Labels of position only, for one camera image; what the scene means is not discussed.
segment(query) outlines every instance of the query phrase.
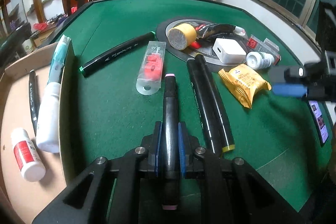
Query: smartphone screen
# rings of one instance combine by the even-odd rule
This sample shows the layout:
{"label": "smartphone screen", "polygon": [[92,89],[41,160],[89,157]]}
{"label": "smartphone screen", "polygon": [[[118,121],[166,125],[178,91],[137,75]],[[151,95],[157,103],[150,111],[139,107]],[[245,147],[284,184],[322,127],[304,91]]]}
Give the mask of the smartphone screen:
{"label": "smartphone screen", "polygon": [[323,146],[329,137],[327,126],[323,120],[322,112],[317,101],[309,101],[310,109],[314,114],[315,124],[319,132],[320,144]]}

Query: metal screw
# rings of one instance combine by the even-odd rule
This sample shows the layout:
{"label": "metal screw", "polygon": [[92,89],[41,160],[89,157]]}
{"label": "metal screw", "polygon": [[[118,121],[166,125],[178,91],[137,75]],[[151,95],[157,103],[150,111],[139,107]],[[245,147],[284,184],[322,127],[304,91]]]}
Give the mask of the metal screw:
{"label": "metal screw", "polygon": [[135,149],[135,153],[137,153],[137,154],[143,154],[143,153],[145,153],[145,151],[146,151],[146,149],[142,146],[139,146]]}
{"label": "metal screw", "polygon": [[205,153],[205,148],[204,147],[197,147],[195,149],[197,154],[204,154]]}
{"label": "metal screw", "polygon": [[96,163],[97,164],[103,164],[103,163],[105,163],[105,161],[106,161],[105,157],[99,157],[99,158],[97,158]]}
{"label": "metal screw", "polygon": [[245,161],[242,158],[235,158],[236,165],[243,165]]}

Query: green table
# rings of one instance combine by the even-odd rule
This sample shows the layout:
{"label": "green table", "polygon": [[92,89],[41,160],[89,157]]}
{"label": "green table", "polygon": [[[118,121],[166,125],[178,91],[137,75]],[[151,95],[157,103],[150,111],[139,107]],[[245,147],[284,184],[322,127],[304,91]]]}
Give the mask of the green table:
{"label": "green table", "polygon": [[[72,149],[78,171],[98,156],[122,156],[152,133],[162,120],[163,87],[151,96],[137,92],[135,83],[146,46],[83,78],[78,68],[96,55],[132,37],[155,31],[159,23],[176,16],[196,17],[245,28],[248,35],[277,43],[281,65],[298,64],[288,48],[269,29],[246,12],[201,0],[108,0],[94,3],[63,34],[72,38],[77,63],[73,68]],[[186,63],[166,52],[165,73],[175,73],[179,120],[205,145]],[[251,110],[244,108],[213,74],[234,135],[236,150],[225,155],[243,157],[296,210],[300,210],[321,181],[330,156],[329,137],[320,147],[308,105],[300,100],[260,92]],[[268,80],[267,73],[262,76]],[[331,127],[320,104],[329,135]],[[196,182],[183,181],[183,207],[199,209]]]}

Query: marker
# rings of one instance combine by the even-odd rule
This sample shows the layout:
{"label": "marker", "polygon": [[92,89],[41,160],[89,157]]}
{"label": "marker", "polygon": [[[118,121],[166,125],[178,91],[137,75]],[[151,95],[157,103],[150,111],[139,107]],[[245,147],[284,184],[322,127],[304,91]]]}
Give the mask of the marker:
{"label": "marker", "polygon": [[212,73],[209,71],[208,66],[203,55],[197,54],[195,60],[198,62],[205,84],[208,88],[208,95],[212,104],[212,109],[217,120],[220,141],[222,143],[222,152],[228,152],[236,148],[235,141],[232,136],[230,122],[227,117],[221,95],[219,94],[215,80]]}
{"label": "marker", "polygon": [[142,45],[145,42],[148,43],[150,40],[153,40],[154,38],[155,38],[155,32],[149,32],[139,37],[132,38],[131,40],[128,40],[96,56],[91,61],[81,66],[79,70],[84,77],[87,77],[90,74],[102,68],[103,66],[105,66],[106,64],[110,63],[120,54],[128,52],[129,50],[134,49],[136,46]]}
{"label": "marker", "polygon": [[31,116],[31,122],[33,123],[34,133],[36,136],[37,118],[39,116],[40,100],[38,95],[37,78],[34,70],[31,70],[29,73],[28,88],[29,88],[30,116]]}
{"label": "marker", "polygon": [[203,134],[207,147],[218,157],[222,155],[221,139],[216,125],[215,115],[210,103],[208,90],[204,85],[205,79],[202,76],[199,65],[195,59],[187,60],[187,67],[191,85],[194,89],[199,117],[203,128]]}
{"label": "marker", "polygon": [[179,121],[177,117],[177,93],[174,74],[165,76],[162,117],[163,159],[163,210],[176,210],[179,202]]}

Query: white charger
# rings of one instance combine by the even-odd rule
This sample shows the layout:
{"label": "white charger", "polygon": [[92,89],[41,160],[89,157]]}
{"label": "white charger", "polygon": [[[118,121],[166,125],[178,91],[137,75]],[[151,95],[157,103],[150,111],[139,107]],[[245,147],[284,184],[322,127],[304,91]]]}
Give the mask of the white charger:
{"label": "white charger", "polygon": [[213,51],[223,64],[241,64],[245,62],[246,52],[234,39],[217,38]]}

